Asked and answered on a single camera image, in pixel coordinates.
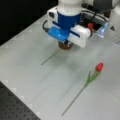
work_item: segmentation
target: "blue robot part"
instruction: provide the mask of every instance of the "blue robot part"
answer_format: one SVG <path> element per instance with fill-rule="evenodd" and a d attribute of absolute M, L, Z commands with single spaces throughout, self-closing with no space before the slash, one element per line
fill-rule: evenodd
<path fill-rule="evenodd" d="M 48 34 L 58 39 L 61 42 L 65 42 L 69 37 L 71 27 L 75 27 L 76 23 L 80 22 L 80 14 L 76 16 L 64 16 L 58 13 L 58 23 L 53 21 L 53 24 L 57 25 L 57 27 L 51 27 L 48 31 Z"/>

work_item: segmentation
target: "black cable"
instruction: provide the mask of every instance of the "black cable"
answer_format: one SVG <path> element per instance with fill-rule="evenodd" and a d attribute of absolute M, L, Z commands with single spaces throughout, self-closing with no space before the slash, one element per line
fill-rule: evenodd
<path fill-rule="evenodd" d="M 87 10 L 86 10 L 86 11 L 82 11 L 82 12 L 94 14 L 93 12 L 87 11 Z M 106 20 L 105 17 L 102 17 L 102 16 L 100 16 L 100 15 L 98 15 L 98 14 L 96 14 L 95 16 L 98 16 L 98 17 L 102 18 L 104 21 L 107 21 L 107 22 L 108 22 L 108 20 Z"/>
<path fill-rule="evenodd" d="M 43 23 L 43 25 L 42 25 L 42 28 L 43 28 L 43 30 L 44 30 L 45 32 L 48 32 L 48 30 L 49 30 L 49 28 L 46 28 L 46 27 L 45 27 L 45 24 L 46 24 L 47 22 L 48 22 L 47 20 L 44 21 L 44 23 Z"/>
<path fill-rule="evenodd" d="M 97 15 L 97 12 L 94 13 L 93 17 L 90 20 L 91 22 L 95 19 L 96 15 Z"/>

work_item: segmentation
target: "orange component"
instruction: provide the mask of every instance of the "orange component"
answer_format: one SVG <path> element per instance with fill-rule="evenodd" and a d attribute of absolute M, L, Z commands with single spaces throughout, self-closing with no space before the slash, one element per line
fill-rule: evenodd
<path fill-rule="evenodd" d="M 92 29 L 94 28 L 93 23 L 88 23 L 88 28 L 89 28 L 90 30 L 92 30 Z"/>

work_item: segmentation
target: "red flower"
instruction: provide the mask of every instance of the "red flower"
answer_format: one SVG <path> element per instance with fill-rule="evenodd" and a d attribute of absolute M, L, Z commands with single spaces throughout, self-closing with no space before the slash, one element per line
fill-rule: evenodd
<path fill-rule="evenodd" d="M 103 69 L 103 66 L 104 66 L 104 64 L 103 63 L 99 63 L 97 66 L 96 66 L 96 71 L 98 71 L 98 72 L 100 72 L 100 71 L 102 71 L 102 69 Z"/>

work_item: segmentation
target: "white tabletop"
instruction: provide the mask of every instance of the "white tabletop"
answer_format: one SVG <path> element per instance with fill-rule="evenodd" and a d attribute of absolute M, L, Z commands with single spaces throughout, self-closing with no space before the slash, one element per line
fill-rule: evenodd
<path fill-rule="evenodd" d="M 57 41 L 42 30 L 42 17 L 0 47 L 0 80 L 42 120 L 118 120 L 120 46 L 94 35 L 85 49 L 57 51 Z M 90 70 L 105 66 L 68 112 L 63 111 L 86 82 Z"/>

